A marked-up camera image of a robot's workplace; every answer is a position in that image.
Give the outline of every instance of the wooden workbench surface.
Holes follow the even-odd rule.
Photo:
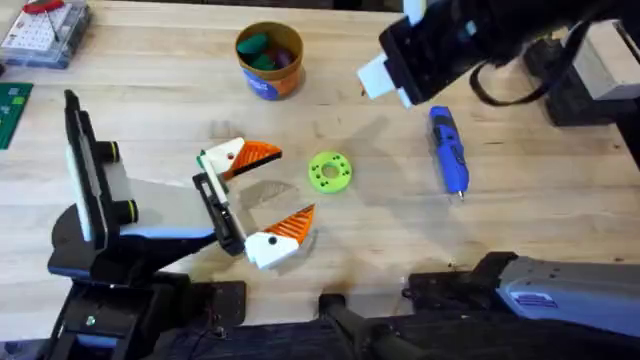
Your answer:
[[[10,150],[0,152],[0,340],[48,336],[70,286],[46,269],[51,227],[73,201],[67,88],[98,138],[119,141],[136,179],[190,187],[199,150],[236,136],[283,149],[281,160],[234,179],[232,196],[253,217],[250,229],[317,204],[313,246],[271,272],[216,246],[170,267],[195,280],[245,280],[250,324],[309,320],[323,289],[355,294],[365,315],[390,314],[406,305],[400,289],[411,272],[470,268],[491,250],[640,263],[640,173],[615,127],[554,128],[539,105],[493,109],[466,78],[409,111],[395,95],[360,96],[355,70],[379,53],[377,36],[398,14],[92,7],[95,21],[68,70],[14,68],[1,79],[36,86]],[[14,11],[0,5],[0,21]],[[237,33],[260,20],[289,24],[304,40],[306,81],[285,101],[253,95],[234,57]],[[504,98],[530,90],[519,64],[484,82]],[[452,109],[466,147],[464,204],[443,194],[430,155],[433,104]],[[307,163],[323,150],[354,166],[341,194],[308,183]]]

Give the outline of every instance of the blue electric screwdriver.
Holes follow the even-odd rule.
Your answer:
[[[449,108],[434,106],[429,118],[433,124],[436,153],[440,160],[442,176],[449,193],[457,193],[464,201],[464,193],[469,187],[469,170],[464,160],[464,147]]]

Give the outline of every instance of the clear plastic box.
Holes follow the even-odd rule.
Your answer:
[[[0,58],[7,65],[18,65],[28,67],[46,67],[52,69],[66,69],[73,58],[84,34],[87,32],[91,22],[91,12],[84,0],[66,0],[65,4],[70,4],[68,15],[57,29],[60,41],[53,41],[47,50],[35,50],[28,48],[5,47],[4,43],[11,33],[11,26],[2,38],[0,47]],[[13,25],[16,25],[22,11]]]

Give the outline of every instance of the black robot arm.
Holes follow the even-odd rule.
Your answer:
[[[428,101],[462,74],[487,63],[502,66],[527,42],[562,26],[572,26],[566,59],[571,64],[582,39],[595,21],[621,19],[631,23],[640,14],[636,0],[439,0],[430,4],[420,22],[404,18],[380,35],[386,71],[396,89],[403,88],[414,105]],[[514,102],[492,103],[472,76],[472,87],[491,105],[535,100],[546,92]]]

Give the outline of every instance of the green gear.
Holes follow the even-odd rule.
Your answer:
[[[322,169],[330,166],[338,171],[338,175],[333,178],[325,176]],[[349,160],[344,155],[325,151],[313,157],[309,163],[309,180],[311,185],[321,193],[333,194],[344,190],[351,182],[353,170]]]

